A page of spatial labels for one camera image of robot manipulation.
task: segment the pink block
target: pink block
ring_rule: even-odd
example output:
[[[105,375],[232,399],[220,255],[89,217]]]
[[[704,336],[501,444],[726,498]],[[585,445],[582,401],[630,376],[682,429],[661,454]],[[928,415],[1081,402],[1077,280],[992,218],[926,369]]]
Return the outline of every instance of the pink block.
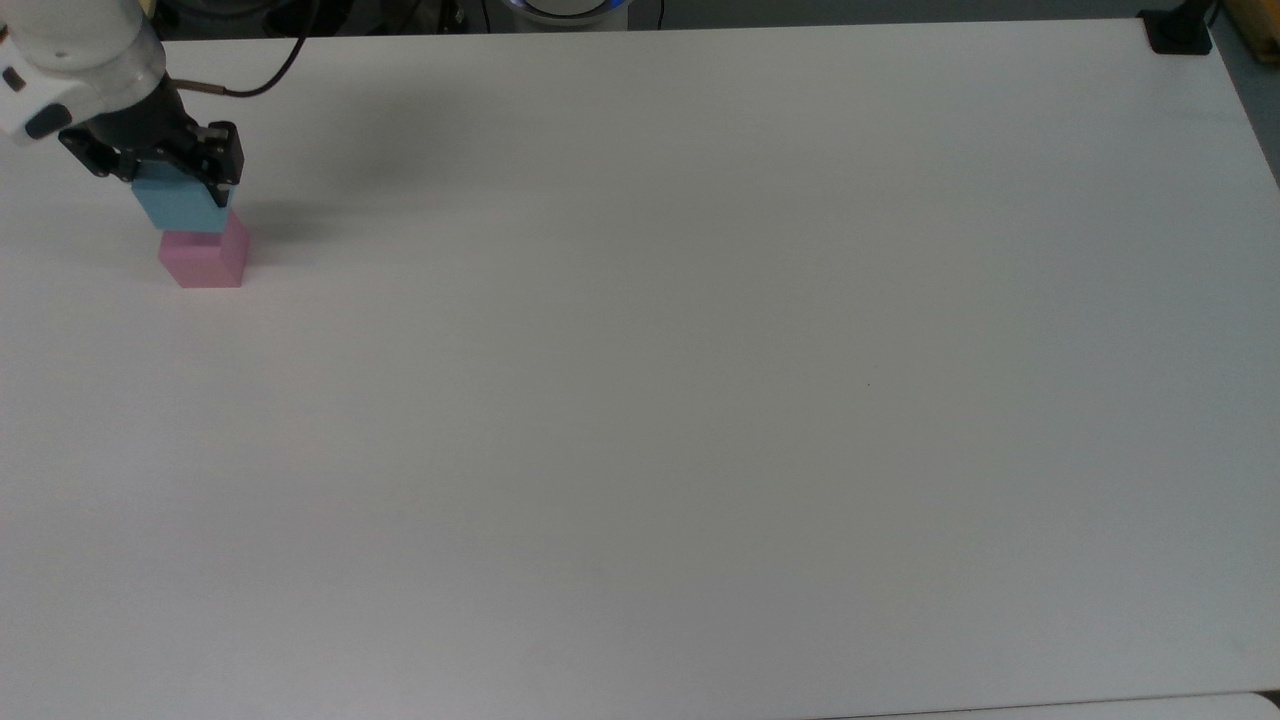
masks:
[[[216,232],[165,231],[160,264],[182,287],[239,287],[248,259],[248,231],[232,211]]]

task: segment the stacked blocks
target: stacked blocks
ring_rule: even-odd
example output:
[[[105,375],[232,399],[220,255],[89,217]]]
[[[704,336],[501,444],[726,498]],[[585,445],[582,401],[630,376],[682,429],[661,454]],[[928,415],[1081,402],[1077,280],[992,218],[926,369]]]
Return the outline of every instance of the stacked blocks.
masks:
[[[219,208],[204,183],[165,163],[142,163],[133,195],[165,231],[160,263],[179,286],[241,286],[250,240],[229,202]]]

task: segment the equipment in background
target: equipment in background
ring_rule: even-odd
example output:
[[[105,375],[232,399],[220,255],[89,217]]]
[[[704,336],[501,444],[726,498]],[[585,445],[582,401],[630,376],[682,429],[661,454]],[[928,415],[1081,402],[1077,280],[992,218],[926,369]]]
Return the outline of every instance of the equipment in background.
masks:
[[[625,31],[631,0],[503,0],[520,32]]]

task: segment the black clamp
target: black clamp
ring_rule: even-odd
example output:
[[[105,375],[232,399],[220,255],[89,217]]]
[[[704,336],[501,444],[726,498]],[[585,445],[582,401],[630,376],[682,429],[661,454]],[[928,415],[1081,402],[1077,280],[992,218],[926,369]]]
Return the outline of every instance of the black clamp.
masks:
[[[1187,0],[1172,10],[1138,13],[1147,26],[1147,41],[1158,55],[1208,55],[1213,41],[1204,15],[1215,0]]]

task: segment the white table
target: white table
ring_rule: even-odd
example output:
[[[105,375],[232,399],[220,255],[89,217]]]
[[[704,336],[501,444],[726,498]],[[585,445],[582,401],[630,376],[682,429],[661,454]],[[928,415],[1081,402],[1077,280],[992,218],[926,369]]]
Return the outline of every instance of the white table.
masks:
[[[1280,687],[1280,192],[1216,55],[319,40],[189,109],[244,136],[239,291],[0,147],[5,720]]]

